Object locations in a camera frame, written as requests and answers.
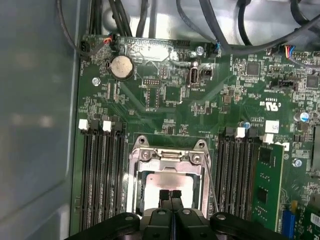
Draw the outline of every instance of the green circuit board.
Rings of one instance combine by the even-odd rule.
[[[87,35],[83,43],[86,48],[93,48],[104,39]],[[217,173],[223,166],[219,166],[220,142],[230,141],[224,135],[226,129],[233,129],[231,138],[237,143],[234,136],[238,128],[250,124],[246,131],[255,130],[254,139],[260,143],[256,149],[257,162],[253,163],[252,202],[246,209],[250,214],[243,216],[274,231],[281,231],[281,212],[291,201],[307,204],[311,194],[320,192],[320,168],[313,156],[320,114],[317,69],[306,69],[286,59],[284,54],[268,55],[266,51],[244,56],[221,55],[213,44],[205,42],[130,37],[117,37],[113,41],[90,59],[81,60],[77,123],[87,120],[87,124],[99,124],[101,128],[106,120],[122,134],[112,140],[89,139],[80,129],[76,131],[71,235],[126,211],[128,183],[117,177],[119,172],[122,176],[128,173],[129,152],[141,134],[147,136],[151,146],[192,148],[199,139],[205,140],[212,158],[212,175],[220,178]],[[197,47],[203,48],[202,55],[195,52]],[[111,74],[110,64],[116,56],[131,59],[133,74],[128,79],[117,80]],[[318,52],[293,53],[297,61],[310,65],[319,64],[318,56]],[[190,65],[198,71],[193,82]],[[309,119],[297,119],[304,112]],[[109,162],[89,161],[85,165],[93,155],[108,151],[103,146],[96,151],[85,146],[104,141],[104,146],[116,143],[121,155],[112,152]],[[302,162],[299,167],[294,165],[297,160]],[[105,187],[104,171],[109,173],[108,207],[105,194],[99,195]],[[82,212],[86,211],[84,202],[88,201],[96,201],[99,207],[89,210],[90,217],[86,215],[89,220],[85,223]]]

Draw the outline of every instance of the memory chip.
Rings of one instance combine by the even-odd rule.
[[[318,89],[319,88],[319,76],[308,75],[306,77],[306,87],[310,89]]]
[[[257,62],[248,62],[246,74],[251,76],[259,75],[259,63]]]
[[[267,203],[267,198],[268,198],[268,191],[264,190],[263,188],[259,187],[258,191],[256,193],[257,199],[266,204]]]
[[[265,164],[271,165],[272,163],[271,150],[268,148],[260,147],[259,161]]]

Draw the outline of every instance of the motherboard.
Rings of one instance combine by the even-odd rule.
[[[303,66],[319,65],[320,53],[292,56],[303,64],[116,36],[82,59],[70,234],[157,208],[160,189],[181,190],[184,207],[208,217],[211,174],[220,211],[297,236],[292,216],[320,192],[320,68]]]

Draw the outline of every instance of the blue connector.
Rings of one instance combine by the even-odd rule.
[[[284,210],[282,214],[282,235],[289,239],[294,238],[296,216],[290,210]]]

